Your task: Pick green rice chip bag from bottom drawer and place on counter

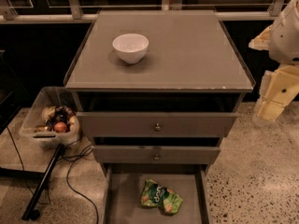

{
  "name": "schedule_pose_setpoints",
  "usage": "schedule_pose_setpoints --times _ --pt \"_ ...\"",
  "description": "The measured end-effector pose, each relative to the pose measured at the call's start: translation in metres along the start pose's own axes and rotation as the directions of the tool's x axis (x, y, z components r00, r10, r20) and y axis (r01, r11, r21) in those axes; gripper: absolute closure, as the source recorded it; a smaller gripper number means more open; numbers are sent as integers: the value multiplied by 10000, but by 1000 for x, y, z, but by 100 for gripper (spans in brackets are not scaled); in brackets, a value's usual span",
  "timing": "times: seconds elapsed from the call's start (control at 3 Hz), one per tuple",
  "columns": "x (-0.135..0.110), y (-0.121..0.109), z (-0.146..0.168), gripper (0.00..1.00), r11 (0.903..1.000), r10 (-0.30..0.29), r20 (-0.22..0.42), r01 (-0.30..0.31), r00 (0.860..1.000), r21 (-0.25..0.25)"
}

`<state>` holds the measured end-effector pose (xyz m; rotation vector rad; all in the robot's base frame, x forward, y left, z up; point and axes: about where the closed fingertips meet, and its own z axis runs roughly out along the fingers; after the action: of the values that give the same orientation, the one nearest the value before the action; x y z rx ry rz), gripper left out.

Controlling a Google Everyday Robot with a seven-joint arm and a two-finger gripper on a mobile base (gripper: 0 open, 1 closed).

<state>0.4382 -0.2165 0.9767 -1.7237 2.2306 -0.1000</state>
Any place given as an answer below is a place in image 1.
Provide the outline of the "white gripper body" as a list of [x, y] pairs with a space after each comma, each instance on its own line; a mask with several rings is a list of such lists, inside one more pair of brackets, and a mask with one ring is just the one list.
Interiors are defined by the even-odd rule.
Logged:
[[281, 65], [274, 72], [266, 71], [261, 85], [263, 105], [285, 108], [299, 93], [299, 68]]

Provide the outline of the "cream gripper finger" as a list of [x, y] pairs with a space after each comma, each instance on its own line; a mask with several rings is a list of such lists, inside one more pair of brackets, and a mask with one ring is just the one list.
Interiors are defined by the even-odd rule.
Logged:
[[258, 100], [254, 107], [253, 121], [259, 124], [273, 123], [284, 111], [284, 107], [276, 103]]
[[272, 26], [269, 25], [259, 35], [251, 39], [249, 42], [249, 47], [256, 50], [268, 50], [271, 28]]

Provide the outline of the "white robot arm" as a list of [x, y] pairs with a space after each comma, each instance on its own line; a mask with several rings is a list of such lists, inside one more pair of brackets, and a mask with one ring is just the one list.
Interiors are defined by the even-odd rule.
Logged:
[[251, 49], [267, 50], [279, 63], [265, 71], [253, 121], [262, 126], [276, 121], [299, 94], [299, 0], [291, 0], [274, 22], [249, 42]]

